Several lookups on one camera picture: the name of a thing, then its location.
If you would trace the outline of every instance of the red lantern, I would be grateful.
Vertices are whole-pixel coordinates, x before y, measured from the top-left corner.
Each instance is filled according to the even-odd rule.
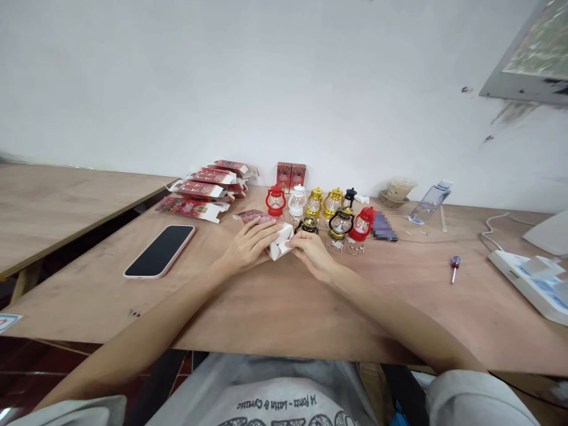
[[[284,191],[280,186],[274,185],[268,190],[266,205],[268,206],[268,214],[270,216],[282,216],[282,211],[286,206],[286,198],[284,198]]]
[[[372,207],[365,207],[355,218],[353,229],[349,232],[349,237],[357,242],[362,242],[370,234],[375,221],[377,211]]]

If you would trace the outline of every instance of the hand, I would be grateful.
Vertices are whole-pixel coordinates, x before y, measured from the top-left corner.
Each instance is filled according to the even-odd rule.
[[[286,245],[296,247],[292,253],[304,262],[312,275],[321,282],[331,284],[340,265],[331,257],[319,235],[299,231]]]
[[[282,225],[271,220],[255,226],[259,220],[260,217],[257,217],[247,223],[220,258],[221,263],[230,268],[231,272],[244,272],[270,260],[264,249],[276,241]]]

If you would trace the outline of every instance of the red tile floor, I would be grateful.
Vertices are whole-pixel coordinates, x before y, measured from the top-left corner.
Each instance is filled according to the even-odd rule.
[[[98,345],[85,344],[88,353]],[[86,355],[59,349],[44,343],[0,336],[0,426],[25,416]],[[191,352],[176,379],[172,392],[191,374]],[[148,369],[120,392],[128,398],[127,413],[150,377]]]

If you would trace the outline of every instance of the gray t-shirt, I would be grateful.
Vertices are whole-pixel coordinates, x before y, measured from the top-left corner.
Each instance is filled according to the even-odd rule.
[[[454,370],[427,390],[430,424],[538,425],[510,388]],[[126,398],[64,401],[12,426],[119,426]],[[357,367],[342,361],[210,354],[158,410],[152,426],[377,426]]]

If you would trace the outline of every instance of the power strip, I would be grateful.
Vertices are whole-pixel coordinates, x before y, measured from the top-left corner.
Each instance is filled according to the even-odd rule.
[[[545,318],[568,327],[568,306],[559,299],[555,289],[555,285],[560,283],[558,278],[533,278],[522,268],[530,258],[506,251],[495,250],[489,255],[489,260]]]

